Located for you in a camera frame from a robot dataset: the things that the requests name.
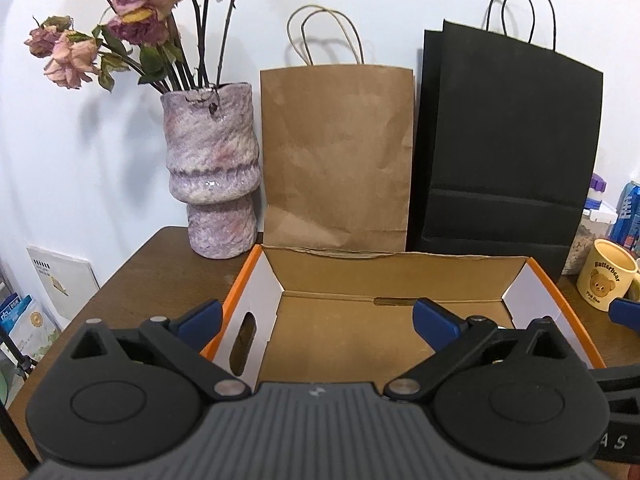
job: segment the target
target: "gray ribbed panel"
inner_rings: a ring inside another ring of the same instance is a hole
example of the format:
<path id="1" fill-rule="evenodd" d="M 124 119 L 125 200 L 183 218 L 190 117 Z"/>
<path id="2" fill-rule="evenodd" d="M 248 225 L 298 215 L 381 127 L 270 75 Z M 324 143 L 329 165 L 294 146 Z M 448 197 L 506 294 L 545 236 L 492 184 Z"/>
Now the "gray ribbed panel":
<path id="1" fill-rule="evenodd" d="M 517 472 L 466 457 L 422 410 L 370 384 L 265 384 L 215 405 L 179 448 L 144 465 L 97 471 L 48 462 L 30 480 L 604 480 L 590 463 Z"/>

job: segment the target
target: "wooden table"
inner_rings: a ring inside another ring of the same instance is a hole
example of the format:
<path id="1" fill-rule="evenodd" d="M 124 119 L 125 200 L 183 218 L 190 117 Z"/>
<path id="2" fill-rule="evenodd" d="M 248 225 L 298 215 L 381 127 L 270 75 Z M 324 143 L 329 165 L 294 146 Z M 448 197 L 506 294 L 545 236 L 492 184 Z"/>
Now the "wooden table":
<path id="1" fill-rule="evenodd" d="M 24 421 L 27 402 L 61 349 L 85 320 L 99 317 L 112 328 L 131 328 L 150 316 L 174 318 L 205 300 L 223 300 L 245 257 L 207 260 L 191 250 L 185 228 L 166 227 L 158 231 L 87 303 L 18 393 L 9 412 L 28 442 L 33 445 Z M 640 336 L 637 333 L 611 323 L 605 313 L 589 306 L 571 280 L 562 278 L 559 288 L 593 338 L 607 366 L 640 362 Z M 616 478 L 626 478 L 627 466 L 606 464 L 603 467 Z M 24 474 L 22 465 L 0 438 L 0 478 L 18 480 Z"/>

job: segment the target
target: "ceramic vase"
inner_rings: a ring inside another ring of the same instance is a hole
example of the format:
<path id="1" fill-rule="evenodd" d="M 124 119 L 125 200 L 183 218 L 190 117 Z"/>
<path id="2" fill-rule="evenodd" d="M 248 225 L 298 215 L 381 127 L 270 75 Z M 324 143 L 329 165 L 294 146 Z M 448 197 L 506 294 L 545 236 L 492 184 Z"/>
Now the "ceramic vase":
<path id="1" fill-rule="evenodd" d="M 252 88 L 230 84 L 162 95 L 169 192 L 188 204 L 189 242 L 206 258 L 251 248 L 260 185 Z"/>

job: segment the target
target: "purple cap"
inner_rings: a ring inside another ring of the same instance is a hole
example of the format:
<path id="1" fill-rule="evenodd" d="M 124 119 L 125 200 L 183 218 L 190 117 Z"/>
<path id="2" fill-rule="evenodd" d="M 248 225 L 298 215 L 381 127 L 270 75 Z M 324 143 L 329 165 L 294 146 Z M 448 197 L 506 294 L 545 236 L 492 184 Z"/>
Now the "purple cap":
<path id="1" fill-rule="evenodd" d="M 591 185 L 589 187 L 596 191 L 604 191 L 607 189 L 607 183 L 599 174 L 594 173 L 591 177 Z"/>

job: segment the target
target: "cardboard box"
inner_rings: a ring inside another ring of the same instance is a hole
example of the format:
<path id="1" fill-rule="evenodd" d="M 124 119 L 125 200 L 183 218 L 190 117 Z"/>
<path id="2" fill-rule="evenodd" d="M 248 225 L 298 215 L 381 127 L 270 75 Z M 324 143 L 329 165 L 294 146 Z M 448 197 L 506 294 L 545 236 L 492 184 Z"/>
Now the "cardboard box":
<path id="1" fill-rule="evenodd" d="M 551 316 L 589 367 L 604 367 L 532 258 L 327 255 L 262 246 L 250 253 L 223 305 L 223 328 L 202 354 L 252 388 L 261 381 L 367 381 L 381 390 L 433 354 L 412 324 L 421 297 L 508 328 Z"/>

